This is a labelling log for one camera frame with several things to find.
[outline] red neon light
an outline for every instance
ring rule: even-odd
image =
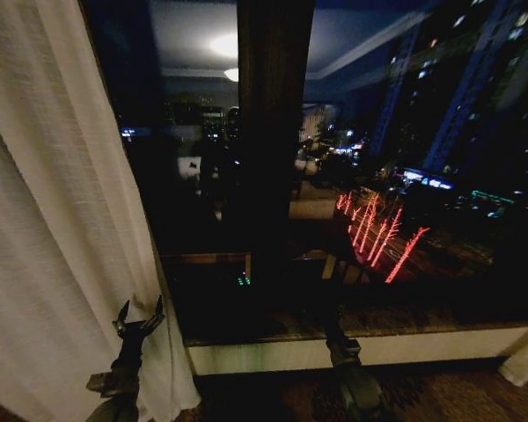
[[[368,222],[366,223],[366,231],[363,234],[362,244],[360,244],[360,253],[363,253],[363,247],[366,245],[366,238],[368,237],[368,232],[370,231],[371,224],[373,223],[373,217],[376,216],[377,202],[378,196],[376,195],[373,201],[371,202],[370,215],[368,216]]]
[[[346,208],[344,209],[344,215],[348,215],[348,209],[352,203],[352,191],[348,193],[348,199],[346,200]]]
[[[381,227],[379,228],[378,235],[376,236],[376,241],[373,243],[373,246],[371,247],[370,255],[368,255],[368,260],[371,261],[371,258],[373,257],[373,252],[378,247],[379,238],[381,237],[381,234],[385,231],[387,228],[387,219],[384,220],[384,222],[381,224]]]
[[[346,200],[346,195],[341,195],[338,197],[338,202],[336,203],[336,207],[338,209],[342,208],[342,205],[344,204],[344,201]]]
[[[378,259],[381,256],[381,252],[387,245],[387,242],[390,239],[393,239],[395,236],[395,233],[399,231],[397,226],[399,226],[399,218],[401,217],[402,209],[403,208],[399,208],[397,210],[397,214],[393,217],[393,220],[391,221],[391,227],[389,228],[389,230],[387,231],[387,234],[385,235],[384,242],[381,244],[381,246],[379,246],[379,250],[378,250],[378,253],[376,254],[376,257],[373,259],[373,261],[371,261],[371,266],[376,266],[376,263],[378,262]]]
[[[416,232],[413,238],[407,242],[407,246],[405,246],[405,251],[403,252],[403,255],[401,255],[399,262],[395,264],[395,267],[392,269],[392,271],[389,273],[389,275],[385,279],[386,283],[391,283],[393,281],[393,279],[395,278],[395,275],[397,275],[397,272],[399,271],[403,263],[407,260],[408,256],[410,255],[416,243],[419,241],[421,236],[429,230],[430,228],[420,227],[419,231]]]
[[[356,244],[358,243],[358,237],[360,236],[360,233],[362,232],[363,222],[365,222],[366,216],[368,215],[368,211],[370,210],[370,204],[371,204],[371,200],[368,202],[366,211],[363,213],[362,220],[360,221],[360,225],[358,226],[358,230],[356,231],[356,235],[354,236],[354,240],[352,241],[352,246],[356,246]]]
[[[358,215],[358,213],[360,212],[361,209],[362,209],[362,207],[358,207],[357,209],[352,211],[352,221],[354,221],[356,219],[356,216]]]

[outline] green light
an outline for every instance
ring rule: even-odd
[[[492,195],[490,193],[482,192],[482,191],[472,191],[472,196],[478,197],[478,198],[490,198],[491,200],[499,200],[502,202],[507,202],[509,204],[514,204],[514,200],[509,200],[507,198],[503,198],[502,196]]]

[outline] patterned carpet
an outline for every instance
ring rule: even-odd
[[[528,422],[528,386],[496,362],[371,367],[402,422]],[[349,422],[330,371],[197,377],[202,404],[179,422]],[[0,408],[0,422],[23,422]]]

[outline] building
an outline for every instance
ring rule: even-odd
[[[442,4],[395,43],[370,153],[473,174],[527,89],[528,1]]]

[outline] white wall trim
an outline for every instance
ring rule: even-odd
[[[359,338],[364,365],[493,358],[514,353],[528,327]],[[197,375],[331,367],[325,340],[187,348]]]

